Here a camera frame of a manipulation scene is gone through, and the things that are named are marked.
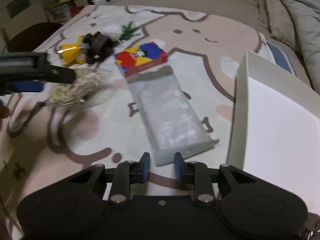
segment storage box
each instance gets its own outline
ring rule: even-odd
[[[320,96],[248,52],[238,69],[228,164],[302,198],[320,214]]]
[[[127,78],[133,74],[166,62],[168,60],[168,54],[156,43],[149,42],[125,49],[116,54],[115,58],[124,76]]]
[[[71,3],[61,4],[54,8],[48,9],[47,14],[50,22],[63,23],[71,20],[72,15],[70,9],[72,8]]]

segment white box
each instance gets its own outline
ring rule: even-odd
[[[320,214],[320,96],[247,52],[237,73],[228,164],[302,198]]]

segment plastic bag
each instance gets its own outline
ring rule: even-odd
[[[82,109],[102,104],[115,93],[110,85],[112,71],[76,68],[73,84],[56,84],[49,91],[47,102],[67,109]]]
[[[153,150],[156,166],[173,162],[174,154],[191,157],[214,147],[184,96],[170,66],[128,78]]]

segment red yellow blue box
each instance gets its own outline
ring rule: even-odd
[[[155,42],[134,46],[115,55],[116,61],[124,72],[130,77],[148,68],[167,62],[168,54]]]

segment cartoon print bedsheet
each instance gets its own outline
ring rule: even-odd
[[[234,20],[172,8],[143,6],[87,6],[36,51],[47,51],[53,65],[63,65],[57,54],[62,44],[73,44],[79,35],[101,31],[112,24],[133,21],[139,35],[116,52],[149,41],[169,54],[187,99],[213,139],[215,149],[188,161],[218,168],[227,159],[235,76],[247,50],[274,61],[263,35]],[[125,160],[139,160],[150,145],[132,95],[113,57],[92,67],[113,71],[115,95],[107,102],[78,112],[45,106],[48,90],[14,94],[2,99],[11,116],[2,120],[0,131],[0,201],[2,219],[11,239],[23,234],[16,208],[26,195],[63,179],[92,164],[116,167]],[[110,190],[108,185],[105,198]],[[173,164],[155,167],[151,154],[147,186],[133,185],[133,194],[188,194],[174,175]]]

